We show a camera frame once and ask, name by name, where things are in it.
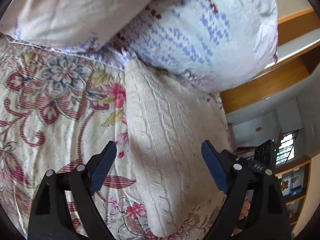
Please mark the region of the cream knitted garment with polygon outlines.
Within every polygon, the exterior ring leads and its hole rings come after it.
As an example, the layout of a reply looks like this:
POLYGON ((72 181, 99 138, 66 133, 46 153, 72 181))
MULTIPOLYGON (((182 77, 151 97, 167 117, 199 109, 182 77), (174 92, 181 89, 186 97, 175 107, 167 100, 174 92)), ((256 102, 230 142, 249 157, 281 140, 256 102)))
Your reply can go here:
POLYGON ((201 145, 209 140, 217 151, 231 147, 221 103, 138 60, 126 64, 125 83, 131 160, 151 232, 173 235, 195 207, 197 219, 214 218, 226 196, 201 145))

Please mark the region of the window with bars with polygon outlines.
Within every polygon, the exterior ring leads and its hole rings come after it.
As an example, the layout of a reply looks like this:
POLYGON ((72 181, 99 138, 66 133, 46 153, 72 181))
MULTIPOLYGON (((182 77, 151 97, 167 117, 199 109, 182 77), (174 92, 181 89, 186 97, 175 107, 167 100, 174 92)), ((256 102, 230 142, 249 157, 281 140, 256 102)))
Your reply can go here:
POLYGON ((277 145, 276 166, 301 158, 305 148, 305 129, 301 128, 291 132, 280 130, 277 145))

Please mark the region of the wooden bookshelf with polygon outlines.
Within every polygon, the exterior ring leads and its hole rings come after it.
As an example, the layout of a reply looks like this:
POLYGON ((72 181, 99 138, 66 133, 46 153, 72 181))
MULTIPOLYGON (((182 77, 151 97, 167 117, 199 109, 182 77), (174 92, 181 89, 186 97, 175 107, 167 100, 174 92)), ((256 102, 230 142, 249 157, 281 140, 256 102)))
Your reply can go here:
POLYGON ((309 187, 311 158, 305 155, 276 166, 276 177, 289 213, 291 232, 297 225, 309 187))

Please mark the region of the floral bed quilt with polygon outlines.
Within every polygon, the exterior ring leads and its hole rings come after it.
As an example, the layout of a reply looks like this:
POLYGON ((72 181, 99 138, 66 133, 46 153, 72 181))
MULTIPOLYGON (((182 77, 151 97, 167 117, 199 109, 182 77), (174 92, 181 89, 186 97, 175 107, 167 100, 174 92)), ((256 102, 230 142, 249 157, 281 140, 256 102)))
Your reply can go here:
POLYGON ((124 72, 1 37, 1 207, 27 238, 48 170, 72 171, 109 141, 117 157, 94 203, 116 239, 154 239, 136 187, 124 72))

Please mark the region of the blue patterned white pillow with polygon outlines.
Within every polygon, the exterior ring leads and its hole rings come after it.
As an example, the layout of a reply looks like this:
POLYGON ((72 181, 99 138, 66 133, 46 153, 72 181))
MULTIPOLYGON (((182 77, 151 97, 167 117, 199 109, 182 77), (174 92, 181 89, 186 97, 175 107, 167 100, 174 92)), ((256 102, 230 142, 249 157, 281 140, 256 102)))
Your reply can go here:
POLYGON ((248 82, 277 55, 276 0, 152 0, 100 50, 178 75, 205 92, 248 82))

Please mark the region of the pink white pillow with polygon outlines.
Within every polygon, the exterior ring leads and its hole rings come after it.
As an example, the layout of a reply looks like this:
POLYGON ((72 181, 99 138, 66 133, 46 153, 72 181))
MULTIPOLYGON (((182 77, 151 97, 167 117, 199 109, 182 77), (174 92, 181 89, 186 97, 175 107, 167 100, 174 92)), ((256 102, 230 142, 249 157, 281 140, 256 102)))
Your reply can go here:
POLYGON ((12 0, 1 33, 44 47, 100 49, 151 0, 12 0))

